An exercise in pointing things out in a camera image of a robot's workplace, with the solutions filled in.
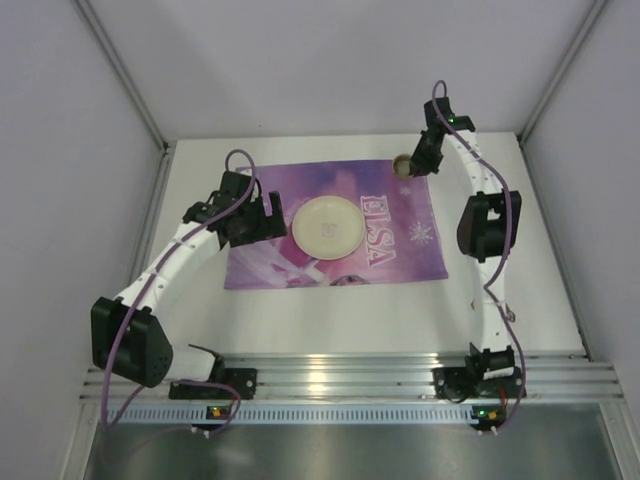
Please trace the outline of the small glass cup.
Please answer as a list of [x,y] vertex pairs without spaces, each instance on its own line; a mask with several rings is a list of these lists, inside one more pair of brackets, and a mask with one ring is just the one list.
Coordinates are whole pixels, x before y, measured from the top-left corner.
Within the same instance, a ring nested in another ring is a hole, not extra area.
[[406,181],[413,177],[411,173],[411,156],[409,154],[400,154],[392,161],[392,170],[394,175],[400,180]]

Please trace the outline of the cream round plate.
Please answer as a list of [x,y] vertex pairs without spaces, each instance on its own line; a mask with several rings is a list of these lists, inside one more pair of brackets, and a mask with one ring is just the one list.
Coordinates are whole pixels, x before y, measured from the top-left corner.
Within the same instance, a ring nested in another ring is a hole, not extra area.
[[306,255],[324,261],[342,259],[364,240],[361,210],[349,200],[325,195],[304,203],[292,221],[292,236]]

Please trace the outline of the purple Elsa cloth placemat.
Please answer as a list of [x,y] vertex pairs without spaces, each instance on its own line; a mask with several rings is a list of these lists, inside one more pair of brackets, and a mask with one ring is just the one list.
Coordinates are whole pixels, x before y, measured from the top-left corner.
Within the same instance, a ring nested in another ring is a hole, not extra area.
[[306,254],[293,235],[230,251],[228,290],[351,286],[442,280],[448,272],[426,180],[398,179],[388,160],[271,165],[257,170],[262,186],[281,196],[286,223],[321,196],[338,196],[362,213],[366,231],[348,256]]

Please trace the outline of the iridescent metal fork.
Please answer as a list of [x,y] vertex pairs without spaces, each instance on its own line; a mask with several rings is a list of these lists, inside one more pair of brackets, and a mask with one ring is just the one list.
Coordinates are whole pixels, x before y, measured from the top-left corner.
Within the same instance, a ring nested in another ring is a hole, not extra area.
[[509,322],[514,323],[516,321],[516,314],[508,305],[505,306],[505,313]]

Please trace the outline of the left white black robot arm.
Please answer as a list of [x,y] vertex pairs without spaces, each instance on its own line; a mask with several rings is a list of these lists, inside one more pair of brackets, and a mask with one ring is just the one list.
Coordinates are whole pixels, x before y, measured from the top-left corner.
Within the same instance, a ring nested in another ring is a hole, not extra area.
[[226,171],[219,189],[194,203],[159,256],[115,298],[91,308],[93,364],[106,373],[153,388],[163,382],[210,381],[216,352],[172,345],[166,317],[191,277],[225,247],[287,234],[281,196],[259,180]]

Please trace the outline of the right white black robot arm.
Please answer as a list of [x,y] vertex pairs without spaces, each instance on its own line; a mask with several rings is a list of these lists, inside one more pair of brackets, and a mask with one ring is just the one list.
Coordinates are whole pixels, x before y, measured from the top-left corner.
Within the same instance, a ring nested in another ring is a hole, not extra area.
[[456,242],[469,259],[474,281],[473,326],[465,369],[469,383],[480,388],[499,383],[522,385],[516,349],[509,333],[512,316],[505,294],[506,265],[515,245],[522,198],[506,186],[503,176],[483,159],[475,126],[468,116],[456,115],[446,95],[424,105],[426,129],[410,155],[405,172],[410,178],[439,172],[452,158],[466,203],[456,230]]

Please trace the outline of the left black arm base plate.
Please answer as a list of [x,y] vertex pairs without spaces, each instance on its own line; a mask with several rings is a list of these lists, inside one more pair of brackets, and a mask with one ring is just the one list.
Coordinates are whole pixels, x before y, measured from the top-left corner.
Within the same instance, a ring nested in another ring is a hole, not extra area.
[[241,400],[252,400],[257,387],[257,370],[254,368],[225,368],[214,380],[184,380],[172,382],[169,389],[171,400],[231,400],[234,393],[212,383],[233,389]]

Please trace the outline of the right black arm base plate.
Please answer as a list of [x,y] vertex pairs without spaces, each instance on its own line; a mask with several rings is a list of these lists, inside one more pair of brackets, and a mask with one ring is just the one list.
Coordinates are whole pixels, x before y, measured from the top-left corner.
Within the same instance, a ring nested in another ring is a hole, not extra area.
[[462,403],[470,399],[515,399],[524,385],[519,368],[508,377],[476,380],[464,367],[440,367],[432,371],[437,399]]

